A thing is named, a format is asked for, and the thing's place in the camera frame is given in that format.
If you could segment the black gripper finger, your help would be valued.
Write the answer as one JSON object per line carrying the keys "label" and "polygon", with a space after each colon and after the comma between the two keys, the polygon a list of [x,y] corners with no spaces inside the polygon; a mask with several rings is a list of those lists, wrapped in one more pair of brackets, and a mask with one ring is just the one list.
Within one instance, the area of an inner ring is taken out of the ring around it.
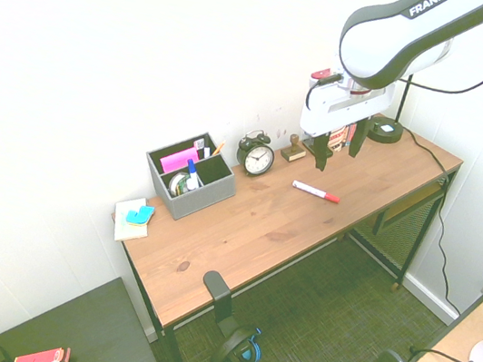
{"label": "black gripper finger", "polygon": [[363,142],[365,142],[365,139],[368,136],[369,129],[370,129],[369,117],[359,120],[356,123],[356,129],[353,134],[352,140],[350,141],[350,146],[348,151],[350,157],[354,158],[360,152],[360,148],[362,147]]}
{"label": "black gripper finger", "polygon": [[313,139],[313,150],[315,157],[315,167],[319,171],[324,171],[326,167],[326,161],[328,161],[328,151],[330,148],[328,146],[330,140],[330,132],[326,132],[319,135]]}

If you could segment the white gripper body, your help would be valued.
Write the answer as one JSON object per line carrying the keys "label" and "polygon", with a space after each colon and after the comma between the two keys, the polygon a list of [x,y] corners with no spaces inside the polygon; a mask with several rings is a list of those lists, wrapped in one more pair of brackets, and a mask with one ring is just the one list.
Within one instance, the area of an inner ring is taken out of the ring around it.
{"label": "white gripper body", "polygon": [[303,103],[300,127],[317,137],[386,110],[392,103],[395,83],[379,90],[367,89],[346,73],[321,70],[310,75],[310,90]]}

